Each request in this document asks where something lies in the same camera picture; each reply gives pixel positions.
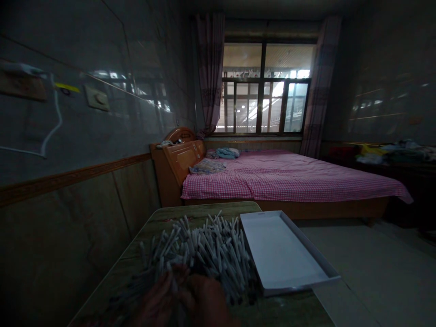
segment bed mattress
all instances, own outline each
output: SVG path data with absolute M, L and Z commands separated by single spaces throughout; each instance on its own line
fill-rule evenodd
M 243 152 L 238 159 L 217 160 L 226 162 L 226 171 L 188 175 L 183 199 L 341 202 L 396 196 L 413 202 L 397 180 L 285 150 Z

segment pile of clothes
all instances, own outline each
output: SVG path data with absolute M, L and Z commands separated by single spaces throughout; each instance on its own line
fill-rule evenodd
M 218 148 L 216 150 L 208 150 L 206 158 L 209 159 L 236 159 L 241 155 L 241 151 L 234 148 Z
M 436 163 L 436 148 L 420 146 L 409 139 L 378 148 L 363 145 L 361 155 L 356 160 L 364 164 Z
M 195 175 L 209 175 L 220 173 L 226 169 L 226 163 L 221 163 L 209 159 L 203 159 L 194 167 L 189 167 L 189 172 Z

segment floor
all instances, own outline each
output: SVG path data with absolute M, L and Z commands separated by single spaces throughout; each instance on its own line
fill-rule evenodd
M 337 327 L 435 325 L 436 247 L 416 230 L 357 219 L 297 225 L 342 276 L 314 290 Z

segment pink curtain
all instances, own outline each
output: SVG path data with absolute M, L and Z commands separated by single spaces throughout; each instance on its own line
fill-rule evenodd
M 300 154 L 317 158 L 321 146 L 322 127 L 326 115 L 328 94 L 341 32 L 341 17 L 324 20 L 318 38 L 312 83 L 309 90 L 306 120 Z
M 205 129 L 197 133 L 199 139 L 214 132 L 219 120 L 224 58 L 224 14 L 212 14 L 204 20 L 197 15 L 198 69 Z

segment white cable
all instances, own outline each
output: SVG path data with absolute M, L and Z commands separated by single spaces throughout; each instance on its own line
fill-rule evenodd
M 26 154 L 33 154 L 33 155 L 37 155 L 39 157 L 43 157 L 44 159 L 47 159 L 47 157 L 45 156 L 45 148 L 47 147 L 47 143 L 50 140 L 50 138 L 53 136 L 53 134 L 62 126 L 62 123 L 63 123 L 62 115 L 61 115 L 60 109 L 59 109 L 58 92 L 56 90 L 55 78 L 54 78 L 53 74 L 50 74 L 50 81 L 51 81 L 51 85 L 52 85 L 53 90 L 54 90 L 54 106 L 56 108 L 56 113 L 58 114 L 59 121 L 58 121 L 58 124 L 50 131 L 50 133 L 47 134 L 44 141 L 42 142 L 41 152 L 36 153 L 36 152 L 32 152 L 32 151 L 25 151 L 25 150 L 19 150 L 19 149 L 13 149 L 13 148 L 0 146 L 1 150 L 8 150 L 8 151 L 15 151 L 15 152 L 21 152 L 21 153 L 26 153 Z

